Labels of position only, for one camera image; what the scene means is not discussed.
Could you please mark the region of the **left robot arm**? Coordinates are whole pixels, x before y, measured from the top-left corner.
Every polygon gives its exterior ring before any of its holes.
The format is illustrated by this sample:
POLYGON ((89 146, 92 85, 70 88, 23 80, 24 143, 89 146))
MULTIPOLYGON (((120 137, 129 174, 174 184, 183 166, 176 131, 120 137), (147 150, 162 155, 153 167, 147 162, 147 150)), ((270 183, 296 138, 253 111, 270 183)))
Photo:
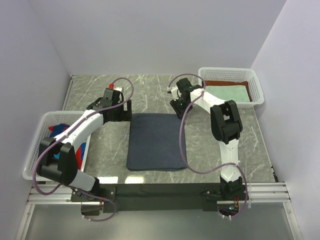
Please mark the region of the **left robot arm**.
POLYGON ((87 138, 108 122, 132 120, 132 101, 124 98, 124 90, 110 84, 103 96, 89 104, 80 118, 55 137, 45 137, 39 144, 32 180, 37 176, 60 185, 82 190, 89 201, 101 196, 100 181, 80 170, 76 152, 87 138))

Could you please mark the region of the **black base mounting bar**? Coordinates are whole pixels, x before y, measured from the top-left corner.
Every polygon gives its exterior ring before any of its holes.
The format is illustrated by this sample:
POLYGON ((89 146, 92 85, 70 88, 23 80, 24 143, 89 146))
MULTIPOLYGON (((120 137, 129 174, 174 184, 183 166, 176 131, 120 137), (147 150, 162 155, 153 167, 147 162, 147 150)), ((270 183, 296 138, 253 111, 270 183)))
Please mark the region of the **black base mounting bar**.
POLYGON ((220 201, 233 203, 248 199, 244 186, 229 191, 220 183, 101 184, 98 196, 111 200, 118 211, 216 212, 220 201))

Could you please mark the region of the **white laundry basket with clothes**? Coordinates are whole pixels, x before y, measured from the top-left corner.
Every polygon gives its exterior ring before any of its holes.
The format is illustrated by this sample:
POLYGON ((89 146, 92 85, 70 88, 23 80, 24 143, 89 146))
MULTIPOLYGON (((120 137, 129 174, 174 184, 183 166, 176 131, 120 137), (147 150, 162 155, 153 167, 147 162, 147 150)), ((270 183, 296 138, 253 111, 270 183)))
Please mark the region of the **white laundry basket with clothes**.
POLYGON ((25 180, 31 181, 33 179, 33 169, 38 159, 40 141, 43 138, 50 136, 51 131, 49 130, 49 127, 58 124, 67 124, 71 126, 83 113, 83 111, 60 110, 50 111, 42 116, 25 159, 24 169, 22 171, 22 176, 25 180))

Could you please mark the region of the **mint green towel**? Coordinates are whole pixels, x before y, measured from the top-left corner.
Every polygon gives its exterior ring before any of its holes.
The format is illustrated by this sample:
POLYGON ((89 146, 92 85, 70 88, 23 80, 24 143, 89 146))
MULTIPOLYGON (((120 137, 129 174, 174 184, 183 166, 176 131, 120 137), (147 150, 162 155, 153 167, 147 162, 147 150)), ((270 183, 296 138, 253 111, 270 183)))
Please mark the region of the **mint green towel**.
POLYGON ((237 103, 250 102, 250 97, 244 85, 207 86, 205 90, 222 100, 233 100, 237 103))

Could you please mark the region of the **rust brown towel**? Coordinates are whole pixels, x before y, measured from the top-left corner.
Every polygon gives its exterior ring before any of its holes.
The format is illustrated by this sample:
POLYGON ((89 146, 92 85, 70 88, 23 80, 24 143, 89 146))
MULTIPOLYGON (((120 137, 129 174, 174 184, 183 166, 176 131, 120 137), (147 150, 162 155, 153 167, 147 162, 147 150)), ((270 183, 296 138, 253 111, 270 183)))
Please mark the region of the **rust brown towel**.
POLYGON ((250 92, 249 92, 249 84, 247 81, 243 81, 243 82, 232 82, 232 81, 214 81, 214 80, 206 80, 205 81, 206 87, 207 86, 245 86, 247 93, 249 95, 250 98, 250 102, 252 101, 252 98, 250 96, 250 92))

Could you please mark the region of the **aluminium table edge rail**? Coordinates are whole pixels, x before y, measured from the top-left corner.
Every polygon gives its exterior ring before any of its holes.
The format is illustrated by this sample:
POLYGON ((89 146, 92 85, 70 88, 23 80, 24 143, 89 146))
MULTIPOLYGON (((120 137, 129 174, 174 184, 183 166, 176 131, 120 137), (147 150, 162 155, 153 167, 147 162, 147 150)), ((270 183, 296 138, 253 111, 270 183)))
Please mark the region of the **aluminium table edge rail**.
POLYGON ((62 105, 62 109, 61 109, 62 111, 66 110, 66 105, 67 105, 67 102, 68 102, 68 99, 69 99, 69 96, 70 96, 70 92, 72 90, 72 87, 73 87, 75 79, 76 79, 76 75, 72 74, 70 76, 69 85, 68 85, 68 88, 67 88, 67 91, 66 91, 66 95, 65 95, 65 98, 64 98, 64 101, 63 101, 63 105, 62 105))

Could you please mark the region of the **blue grey cloth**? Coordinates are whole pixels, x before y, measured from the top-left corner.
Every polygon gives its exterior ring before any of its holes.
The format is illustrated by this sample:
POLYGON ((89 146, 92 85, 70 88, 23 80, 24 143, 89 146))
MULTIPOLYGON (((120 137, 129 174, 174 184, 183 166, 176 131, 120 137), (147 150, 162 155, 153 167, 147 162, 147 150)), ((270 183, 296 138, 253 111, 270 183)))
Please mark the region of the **blue grey cloth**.
POLYGON ((187 166, 179 147, 176 114, 135 113, 129 128, 126 167, 130 171, 180 171, 187 166))

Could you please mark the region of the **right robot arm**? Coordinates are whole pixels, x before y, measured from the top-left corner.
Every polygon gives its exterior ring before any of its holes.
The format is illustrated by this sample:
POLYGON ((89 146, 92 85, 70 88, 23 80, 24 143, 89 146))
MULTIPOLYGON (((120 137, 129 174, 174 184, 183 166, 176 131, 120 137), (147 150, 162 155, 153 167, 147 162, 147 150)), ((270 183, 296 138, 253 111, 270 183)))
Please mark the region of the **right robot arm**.
POLYGON ((233 200, 243 193, 245 180, 239 168, 239 139, 243 125, 237 104, 233 100, 220 99, 206 91, 205 80, 199 77, 202 85, 192 85, 188 78, 180 79, 175 87, 169 85, 167 92, 172 95, 170 101, 177 117, 181 120, 179 128, 179 150, 182 160, 188 163, 182 147, 182 133, 185 130, 185 119, 193 105, 201 107, 210 114, 210 125, 213 137, 219 143, 221 165, 212 170, 198 171, 187 165, 187 168, 197 174, 209 174, 218 169, 220 172, 219 192, 214 196, 221 200, 233 200))

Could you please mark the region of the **aluminium front frame rail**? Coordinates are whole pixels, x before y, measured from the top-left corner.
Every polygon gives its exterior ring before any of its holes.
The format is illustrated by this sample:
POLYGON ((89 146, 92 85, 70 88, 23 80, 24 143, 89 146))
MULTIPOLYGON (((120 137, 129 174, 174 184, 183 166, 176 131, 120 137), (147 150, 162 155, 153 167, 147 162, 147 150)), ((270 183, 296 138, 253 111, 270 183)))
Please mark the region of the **aluminium front frame rail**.
POLYGON ((282 203, 290 231, 295 240, 302 233, 295 216, 291 198, 284 182, 243 184, 237 189, 223 190, 218 183, 107 183, 100 186, 99 196, 87 196, 78 189, 54 184, 40 184, 51 195, 42 195, 32 187, 27 199, 16 239, 25 239, 36 205, 80 204, 83 208, 118 211, 203 210, 215 212, 221 205, 238 206, 246 203, 282 203))

